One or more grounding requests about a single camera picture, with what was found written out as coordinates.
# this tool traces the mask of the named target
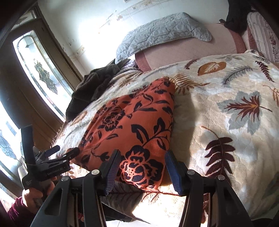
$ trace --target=black clamp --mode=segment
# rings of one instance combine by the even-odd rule
[[[215,179],[202,177],[176,160],[172,151],[165,155],[174,189],[187,196],[179,227],[200,227],[203,194],[209,193],[208,227],[253,227],[238,196],[223,175]]]
[[[20,180],[25,190],[35,188],[43,193],[42,199],[36,199],[35,203],[40,207],[47,197],[46,191],[51,183],[51,178],[69,171],[70,160],[76,157],[80,150],[74,148],[61,158],[49,160],[49,157],[60,150],[54,146],[47,151],[39,151],[34,147],[32,126],[21,129],[21,139],[24,157],[22,166],[18,168]]]
[[[47,197],[30,227],[75,226],[77,212],[70,203],[72,193],[82,194],[85,227],[106,226],[100,196],[112,190],[121,160],[120,151],[115,150],[108,161],[84,177],[71,179],[64,176]]]

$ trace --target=metal screw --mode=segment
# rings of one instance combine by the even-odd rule
[[[69,179],[70,179],[69,176],[63,176],[63,177],[61,178],[62,181],[67,181],[67,180],[69,180]]]
[[[100,173],[100,170],[98,170],[98,169],[92,170],[92,172],[91,172],[92,175],[97,175],[99,173]]]
[[[225,177],[223,175],[218,175],[218,180],[223,181],[223,180],[225,180]]]
[[[195,171],[192,170],[192,169],[189,169],[189,170],[187,171],[187,173],[188,173],[189,175],[194,175],[194,174],[195,174]]]

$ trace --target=pink bedsheet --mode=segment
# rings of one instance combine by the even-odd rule
[[[187,38],[150,47],[135,54],[139,68],[146,72],[176,62],[246,51],[243,39],[238,33],[228,30],[222,24],[205,26],[212,35],[210,42]]]

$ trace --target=white wall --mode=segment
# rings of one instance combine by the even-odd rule
[[[207,24],[226,19],[227,0],[39,0],[55,37],[84,75],[115,58],[124,36],[136,27],[186,12]]]

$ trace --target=cream fleece blanket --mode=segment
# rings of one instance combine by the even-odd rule
[[[102,105],[166,76],[177,88],[170,142],[177,159],[203,176],[225,175],[251,218],[278,204],[279,69],[252,50],[119,75],[60,131],[54,143],[60,145],[60,155],[78,146]],[[66,174],[73,178],[87,173],[74,164],[71,168]],[[103,202],[151,224],[178,226],[185,198],[168,181],[164,184],[160,192],[145,193],[116,184]],[[202,226],[206,218],[204,212]]]

